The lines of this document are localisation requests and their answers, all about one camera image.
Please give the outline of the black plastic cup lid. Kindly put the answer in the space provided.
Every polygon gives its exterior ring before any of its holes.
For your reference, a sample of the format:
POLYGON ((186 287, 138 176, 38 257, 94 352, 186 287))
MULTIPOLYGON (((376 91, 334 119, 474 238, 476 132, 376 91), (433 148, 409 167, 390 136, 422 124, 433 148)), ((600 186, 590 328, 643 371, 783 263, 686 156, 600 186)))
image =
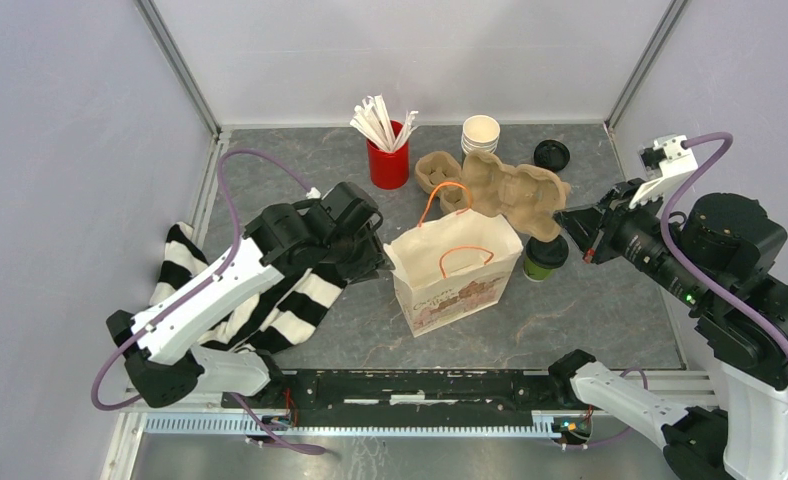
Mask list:
POLYGON ((567 261, 569 246, 562 236, 548 242, 531 237, 526 243, 525 255, 528 267, 555 270, 567 261))

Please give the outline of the brown pulp cup carrier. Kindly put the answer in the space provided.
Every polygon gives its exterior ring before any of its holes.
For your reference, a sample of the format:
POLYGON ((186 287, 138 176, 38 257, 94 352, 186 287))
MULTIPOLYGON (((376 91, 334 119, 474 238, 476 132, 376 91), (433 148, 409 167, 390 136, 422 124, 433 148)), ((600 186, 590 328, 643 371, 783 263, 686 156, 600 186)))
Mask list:
POLYGON ((553 215, 566 207, 571 185, 556 173, 534 165, 505 164, 493 153, 476 150, 465 156, 461 183, 475 211, 502 215, 516 231, 540 242, 559 236, 553 215))

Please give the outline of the green paper coffee cup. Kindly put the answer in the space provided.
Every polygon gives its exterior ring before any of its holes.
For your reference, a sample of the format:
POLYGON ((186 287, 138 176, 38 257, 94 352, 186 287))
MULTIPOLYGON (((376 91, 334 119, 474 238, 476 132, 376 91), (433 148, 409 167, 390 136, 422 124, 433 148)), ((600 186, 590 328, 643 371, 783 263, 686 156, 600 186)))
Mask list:
POLYGON ((523 262, 523 272, 529 281, 542 282, 552 275, 554 268, 544 267, 529 258, 525 258, 523 262))

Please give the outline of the beige paper gift bag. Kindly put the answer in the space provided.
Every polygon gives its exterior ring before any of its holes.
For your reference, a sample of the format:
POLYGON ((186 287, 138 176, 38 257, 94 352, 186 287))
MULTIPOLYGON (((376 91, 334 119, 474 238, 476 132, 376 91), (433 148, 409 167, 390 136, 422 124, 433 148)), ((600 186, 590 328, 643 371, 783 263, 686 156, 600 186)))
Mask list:
POLYGON ((505 217, 476 212, 473 197, 458 187, 466 206, 440 219, 420 218, 417 226, 386 244, 394 293, 411 333, 419 337, 499 302, 523 251, 519 234, 505 217))

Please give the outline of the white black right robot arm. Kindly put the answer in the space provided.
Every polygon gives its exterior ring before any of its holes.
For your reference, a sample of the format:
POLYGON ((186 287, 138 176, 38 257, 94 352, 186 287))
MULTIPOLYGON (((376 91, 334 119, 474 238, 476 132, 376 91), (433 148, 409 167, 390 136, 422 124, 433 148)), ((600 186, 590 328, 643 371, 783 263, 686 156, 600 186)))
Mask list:
POLYGON ((788 479, 788 285, 770 274, 785 229, 755 200, 699 198, 665 230, 660 202, 633 206, 641 181, 615 185, 597 203, 555 214, 591 264, 623 258, 689 308, 721 364, 725 409, 666 400, 576 350, 549 369, 547 392, 561 408, 594 405, 644 435, 681 479, 788 479), (665 232, 672 242, 663 239, 665 232), (717 294, 725 288, 772 325, 764 331, 717 294))

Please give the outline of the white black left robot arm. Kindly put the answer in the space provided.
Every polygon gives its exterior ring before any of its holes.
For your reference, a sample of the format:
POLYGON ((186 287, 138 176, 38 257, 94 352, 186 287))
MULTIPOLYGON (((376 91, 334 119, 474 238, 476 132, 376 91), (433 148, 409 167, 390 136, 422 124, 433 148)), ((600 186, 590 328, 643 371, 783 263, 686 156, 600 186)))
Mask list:
POLYGON ((163 408, 192 392, 237 393, 276 405, 284 381, 267 353, 205 348, 200 336, 245 300, 320 264, 349 282, 377 277, 391 266, 376 234, 381 223, 377 203, 352 182, 320 199, 274 204, 167 300, 137 314, 114 312, 106 325, 139 399, 163 408))

